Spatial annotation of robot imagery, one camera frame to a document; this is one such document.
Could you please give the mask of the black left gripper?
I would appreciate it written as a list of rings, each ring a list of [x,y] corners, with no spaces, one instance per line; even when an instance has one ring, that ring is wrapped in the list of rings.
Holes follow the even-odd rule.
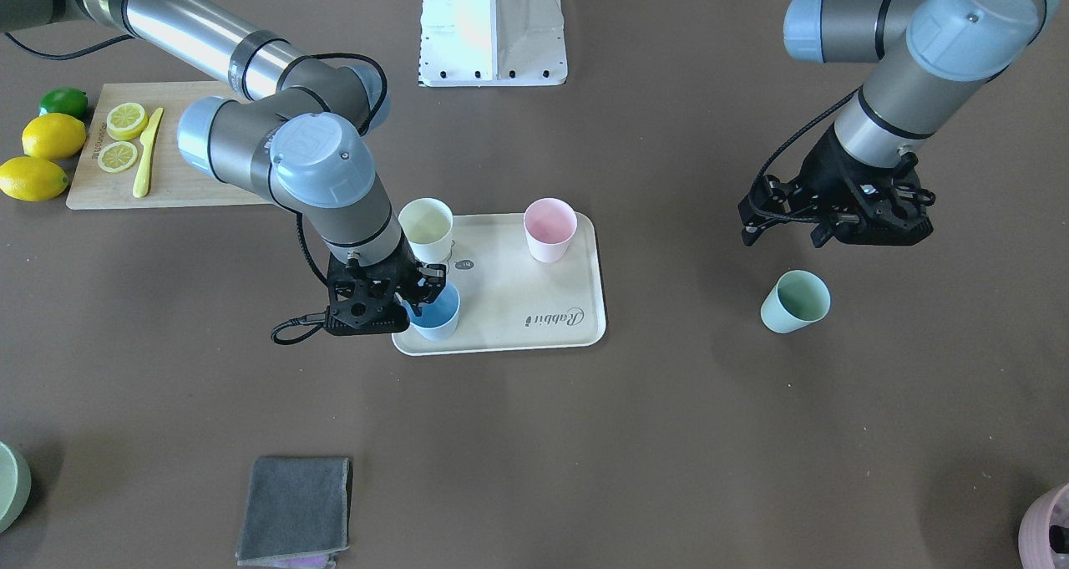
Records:
[[[814,224],[814,246],[837,239],[848,245],[912,246],[933,233],[928,207],[935,193],[916,174],[914,153],[897,155],[892,168],[855,160],[832,128],[818,139],[797,176],[759,176],[738,203],[741,239],[752,246],[778,224]]]

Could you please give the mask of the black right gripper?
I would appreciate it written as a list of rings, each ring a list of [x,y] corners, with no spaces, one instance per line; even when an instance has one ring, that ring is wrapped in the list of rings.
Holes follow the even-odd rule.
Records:
[[[447,264],[418,261],[405,241],[371,266],[360,265],[355,257],[344,262],[331,257],[324,327],[335,336],[404,332],[409,318],[422,318],[427,306],[439,298],[447,273]]]

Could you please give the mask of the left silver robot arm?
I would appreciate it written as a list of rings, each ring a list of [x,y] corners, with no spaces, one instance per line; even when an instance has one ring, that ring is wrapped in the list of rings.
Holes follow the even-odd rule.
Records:
[[[833,123],[797,176],[760,168],[738,203],[744,244],[788,222],[812,224],[814,246],[912,246],[929,236],[935,195],[916,172],[920,147],[1045,32],[1060,2],[792,0],[783,21],[791,58],[876,67],[826,109]]]

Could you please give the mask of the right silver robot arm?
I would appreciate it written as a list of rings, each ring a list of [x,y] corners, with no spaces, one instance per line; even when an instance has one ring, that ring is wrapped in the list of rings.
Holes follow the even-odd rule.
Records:
[[[304,53],[207,0],[3,0],[3,31],[78,18],[148,41],[236,94],[192,102],[177,149],[200,172],[311,222],[323,239],[328,306],[290,326],[401,333],[438,299],[446,268],[413,255],[365,143],[388,112],[374,60],[332,67],[328,56]]]

